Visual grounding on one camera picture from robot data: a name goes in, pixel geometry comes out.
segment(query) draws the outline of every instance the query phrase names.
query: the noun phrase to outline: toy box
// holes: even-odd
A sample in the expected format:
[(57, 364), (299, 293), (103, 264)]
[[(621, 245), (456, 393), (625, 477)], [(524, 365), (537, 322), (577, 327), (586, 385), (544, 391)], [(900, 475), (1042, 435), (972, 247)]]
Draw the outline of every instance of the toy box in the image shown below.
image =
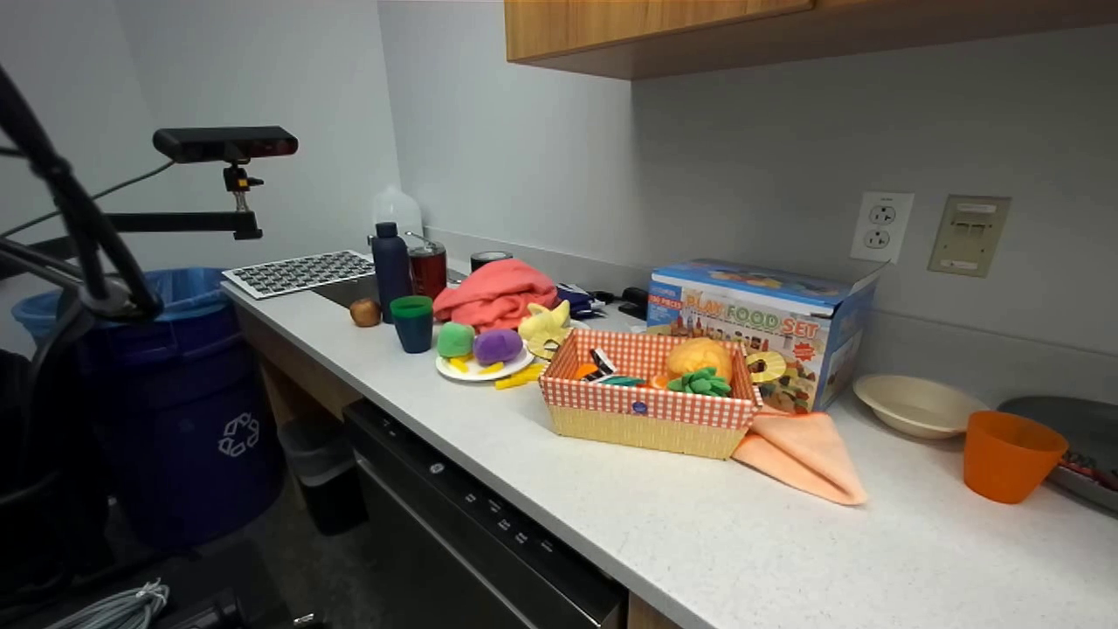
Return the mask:
[(711, 336), (780, 351), (768, 404), (826, 408), (852, 376), (877, 271), (802, 277), (744, 262), (671, 262), (651, 279), (651, 333)]

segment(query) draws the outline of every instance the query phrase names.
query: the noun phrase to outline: wicker basket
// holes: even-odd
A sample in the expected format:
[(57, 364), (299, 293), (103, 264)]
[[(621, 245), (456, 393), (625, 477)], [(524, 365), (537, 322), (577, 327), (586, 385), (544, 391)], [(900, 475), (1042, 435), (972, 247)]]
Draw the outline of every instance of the wicker basket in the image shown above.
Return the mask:
[(552, 429), (580, 440), (729, 459), (753, 414), (753, 400), (746, 393), (750, 385), (744, 360), (736, 360), (736, 346), (727, 341), (735, 351), (735, 398), (616, 387), (574, 376), (590, 350), (604, 350), (619, 364), (619, 372), (651, 376), (676, 341), (685, 337), (583, 327), (567, 336), (540, 376)]

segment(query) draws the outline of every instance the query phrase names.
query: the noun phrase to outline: electrical outlet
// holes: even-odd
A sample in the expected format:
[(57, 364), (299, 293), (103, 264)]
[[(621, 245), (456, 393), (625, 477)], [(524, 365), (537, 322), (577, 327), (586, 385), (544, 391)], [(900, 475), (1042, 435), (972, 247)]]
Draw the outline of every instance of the electrical outlet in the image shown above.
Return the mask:
[(864, 193), (860, 219), (852, 228), (848, 258), (898, 262), (915, 196)]

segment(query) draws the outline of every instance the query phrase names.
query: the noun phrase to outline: small cup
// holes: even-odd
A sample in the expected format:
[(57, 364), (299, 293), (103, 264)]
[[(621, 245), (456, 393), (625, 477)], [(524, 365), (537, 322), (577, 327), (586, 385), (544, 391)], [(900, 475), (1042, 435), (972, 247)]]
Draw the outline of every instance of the small cup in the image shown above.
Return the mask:
[(996, 500), (1028, 500), (1061, 461), (1068, 440), (1013, 413), (976, 413), (963, 443), (963, 481)]
[(391, 323), (398, 336), (398, 346), (404, 351), (427, 351), (434, 346), (434, 306), (427, 293), (396, 298), (391, 302)]
[(423, 240), (410, 247), (416, 293), (441, 298), (446, 285), (446, 247)]

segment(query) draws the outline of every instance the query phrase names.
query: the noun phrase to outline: orange napkin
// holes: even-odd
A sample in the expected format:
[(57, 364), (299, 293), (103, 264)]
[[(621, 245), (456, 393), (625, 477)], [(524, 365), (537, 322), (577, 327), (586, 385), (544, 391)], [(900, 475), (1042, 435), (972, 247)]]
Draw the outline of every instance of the orange napkin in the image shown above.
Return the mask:
[(833, 503), (870, 500), (826, 413), (789, 414), (766, 404), (735, 459)]
[(496, 258), (468, 271), (456, 285), (446, 285), (434, 299), (437, 322), (461, 322), (474, 333), (516, 327), (532, 302), (552, 306), (558, 299), (554, 281), (524, 258)]

